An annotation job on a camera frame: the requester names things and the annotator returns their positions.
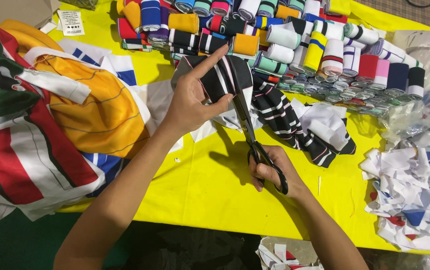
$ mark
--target right hand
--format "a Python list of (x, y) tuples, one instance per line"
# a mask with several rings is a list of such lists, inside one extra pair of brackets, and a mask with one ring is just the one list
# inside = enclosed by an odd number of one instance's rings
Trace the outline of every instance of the right hand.
[[(287, 197), (298, 199), (300, 195), (306, 194), (307, 192), (310, 193), (310, 190), (300, 178), (297, 170), (295, 167), (293, 167), (290, 158), (287, 156), (287, 153), (281, 146), (262, 145), (262, 147), (267, 152), (273, 163), (278, 168), (280, 168), (285, 175), (286, 181), (288, 183), (288, 193), (286, 194)], [(259, 192), (263, 190), (264, 186), (260, 181), (258, 181), (258, 178), (266, 179), (274, 183), (275, 186), (281, 190), (280, 178), (278, 177), (278, 173), (274, 168), (264, 163), (256, 164), (252, 155), (250, 155), (249, 167), (251, 182)]]

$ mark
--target finger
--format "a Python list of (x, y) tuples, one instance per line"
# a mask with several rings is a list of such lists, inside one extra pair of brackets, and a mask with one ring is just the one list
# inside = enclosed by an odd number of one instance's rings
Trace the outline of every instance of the finger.
[(205, 106), (203, 108), (203, 110), (205, 111), (205, 118), (210, 119), (226, 112), (229, 109), (229, 104), (230, 102), (232, 102), (232, 99), (232, 94), (226, 94), (222, 96), (216, 103)]
[(277, 171), (265, 164), (258, 164), (257, 165), (257, 173), (261, 176), (261, 178), (267, 179), (268, 181), (275, 184), (275, 186), (280, 189), (280, 178), (278, 177)]
[(262, 190), (264, 189), (264, 185), (256, 177), (251, 176), (250, 180), (253, 186), (255, 187), (255, 189), (258, 192), (262, 192)]
[(220, 59), (229, 51), (229, 46), (224, 45), (218, 50), (216, 50), (212, 55), (210, 55), (207, 59), (205, 59), (203, 62), (198, 64), (194, 69), (192, 69), (188, 75), (190, 77), (193, 77), (197, 80), (201, 79), (207, 72), (213, 68)]

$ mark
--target white fabric roll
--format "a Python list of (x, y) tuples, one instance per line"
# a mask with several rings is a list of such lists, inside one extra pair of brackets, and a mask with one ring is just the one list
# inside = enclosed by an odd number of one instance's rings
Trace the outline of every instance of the white fabric roll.
[(262, 2), (262, 0), (242, 0), (238, 8), (238, 14), (240, 14), (242, 20), (248, 21), (249, 23), (253, 22), (258, 8), (260, 7), (260, 2)]
[(320, 16), (320, 2), (317, 0), (306, 0), (302, 18), (305, 18), (307, 13)]
[(343, 40), (343, 27), (339, 25), (315, 20), (313, 22), (313, 30), (320, 32), (327, 39)]
[(270, 44), (268, 51), (262, 52), (263, 56), (274, 61), (290, 64), (293, 60), (294, 51), (289, 47), (278, 45), (276, 43)]
[(344, 26), (344, 34), (354, 40), (358, 40), (361, 43), (373, 45), (379, 39), (378, 32), (372, 29), (363, 28), (354, 23), (348, 22)]
[(331, 38), (321, 58), (321, 71), (327, 76), (340, 76), (343, 72), (343, 41)]
[(390, 63), (402, 63), (406, 55), (404, 50), (382, 38), (371, 48), (370, 53)]
[(405, 54), (405, 58), (403, 59), (403, 64), (407, 64), (409, 68), (412, 67), (421, 67), (423, 68), (423, 64), (420, 63), (418, 60), (416, 60), (415, 58), (411, 57), (408, 54)]
[(303, 73), (303, 61), (307, 55), (308, 44), (310, 43), (310, 37), (306, 34), (302, 35), (300, 38), (300, 45), (295, 49), (293, 54), (293, 59), (290, 63), (290, 69), (296, 72)]
[(343, 46), (354, 46), (357, 48), (360, 48), (361, 50), (365, 49), (367, 47), (367, 44), (363, 44), (360, 41), (353, 40), (350, 37), (344, 37), (343, 38)]
[(342, 75), (355, 77), (359, 74), (360, 54), (362, 50), (359, 47), (343, 47), (343, 72)]
[(281, 25), (270, 25), (267, 31), (267, 42), (275, 43), (292, 50), (296, 49), (300, 44), (301, 36), (295, 33), (292, 23)]

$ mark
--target hand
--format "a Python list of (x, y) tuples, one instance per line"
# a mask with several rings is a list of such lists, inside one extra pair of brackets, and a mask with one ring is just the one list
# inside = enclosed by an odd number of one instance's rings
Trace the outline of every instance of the hand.
[(183, 136), (228, 110), (233, 99), (232, 94), (226, 94), (217, 103), (206, 106), (202, 104), (206, 97), (200, 83), (200, 78), (213, 68), (228, 50), (229, 46), (224, 45), (178, 79), (172, 102), (162, 121), (170, 126), (170, 132), (176, 131), (176, 135)]
[[(290, 161), (290, 158), (287, 156), (287, 153), (281, 146), (262, 145), (262, 147), (267, 152), (273, 163), (278, 168), (280, 168), (285, 175), (286, 181), (288, 183), (288, 193), (286, 194), (288, 197), (293, 199), (299, 199), (300, 196), (303, 194), (311, 194), (308, 187), (300, 178), (297, 170), (295, 169), (295, 167), (293, 167), (293, 164)], [(278, 173), (274, 168), (264, 163), (256, 164), (254, 157), (251, 155), (249, 167), (251, 174), (251, 182), (259, 192), (263, 190), (264, 186), (260, 181), (258, 181), (258, 178), (266, 179), (274, 183), (279, 190), (282, 189), (282, 186), (280, 184), (280, 178), (278, 177)]]

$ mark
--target left hand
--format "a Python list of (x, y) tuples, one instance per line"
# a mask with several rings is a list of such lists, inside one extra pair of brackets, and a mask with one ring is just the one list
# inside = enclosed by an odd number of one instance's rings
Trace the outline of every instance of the left hand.
[(224, 45), (215, 51), (211, 56), (197, 65), (189, 73), (178, 79), (172, 102), (163, 125), (168, 125), (170, 132), (176, 135), (183, 135), (201, 127), (206, 121), (228, 110), (233, 99), (232, 94), (224, 95), (217, 103), (204, 105), (206, 100), (200, 78), (202, 78), (229, 50), (228, 45)]

